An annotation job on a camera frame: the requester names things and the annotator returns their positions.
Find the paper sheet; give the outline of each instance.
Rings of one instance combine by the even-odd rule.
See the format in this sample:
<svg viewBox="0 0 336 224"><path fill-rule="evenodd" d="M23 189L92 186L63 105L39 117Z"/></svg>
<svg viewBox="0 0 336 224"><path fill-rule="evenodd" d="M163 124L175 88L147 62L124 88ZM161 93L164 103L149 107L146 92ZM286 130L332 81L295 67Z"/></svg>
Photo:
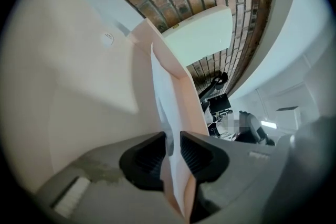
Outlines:
<svg viewBox="0 0 336 224"><path fill-rule="evenodd" d="M184 190L191 172L181 155L180 131L183 130L183 117L175 92L179 88L178 79L160 65L153 52L153 46L151 58L156 105L162 130L167 136L167 153L171 166L174 196L184 214Z"/></svg>

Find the white paper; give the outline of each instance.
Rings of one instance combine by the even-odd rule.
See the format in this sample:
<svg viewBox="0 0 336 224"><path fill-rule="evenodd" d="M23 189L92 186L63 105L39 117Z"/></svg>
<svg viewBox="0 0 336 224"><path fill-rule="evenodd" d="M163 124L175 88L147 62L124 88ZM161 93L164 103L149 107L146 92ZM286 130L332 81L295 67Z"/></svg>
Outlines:
<svg viewBox="0 0 336 224"><path fill-rule="evenodd" d="M181 155L180 132L183 130L183 122L174 89L174 83L178 81L161 66L153 52L153 46L152 70L155 100L162 131L166 133L168 147L171 141L174 143L173 154L169 154L174 196L184 214L184 189L191 173Z"/></svg>

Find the white ceiling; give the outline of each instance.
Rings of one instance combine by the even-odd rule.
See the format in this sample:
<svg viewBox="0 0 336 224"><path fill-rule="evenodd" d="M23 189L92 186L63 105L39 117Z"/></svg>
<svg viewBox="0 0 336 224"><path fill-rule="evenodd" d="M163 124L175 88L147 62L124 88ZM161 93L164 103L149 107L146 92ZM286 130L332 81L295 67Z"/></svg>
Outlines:
<svg viewBox="0 0 336 224"><path fill-rule="evenodd" d="M273 46L230 98L235 99L250 93L285 70L314 43L332 17L332 9L327 0L293 0Z"/></svg>

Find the ceiling light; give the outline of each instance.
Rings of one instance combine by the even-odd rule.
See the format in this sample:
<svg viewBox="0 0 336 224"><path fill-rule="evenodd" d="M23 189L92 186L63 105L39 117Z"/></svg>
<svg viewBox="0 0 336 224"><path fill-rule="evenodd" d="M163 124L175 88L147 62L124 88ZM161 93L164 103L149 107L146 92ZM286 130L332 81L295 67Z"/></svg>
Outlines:
<svg viewBox="0 0 336 224"><path fill-rule="evenodd" d="M271 127L273 129L276 129L277 128L277 125L275 123L272 123L272 122L268 122L268 121L261 121L261 124L263 126L267 126L267 127Z"/></svg>

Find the white sticker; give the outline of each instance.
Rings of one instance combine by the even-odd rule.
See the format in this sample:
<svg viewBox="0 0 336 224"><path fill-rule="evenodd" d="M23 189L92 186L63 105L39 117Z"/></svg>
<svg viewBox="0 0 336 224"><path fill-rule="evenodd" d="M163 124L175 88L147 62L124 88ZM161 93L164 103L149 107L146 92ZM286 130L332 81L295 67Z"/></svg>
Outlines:
<svg viewBox="0 0 336 224"><path fill-rule="evenodd" d="M113 44L114 37L110 33L104 33L101 35L100 40L103 43L104 47L109 48Z"/></svg>

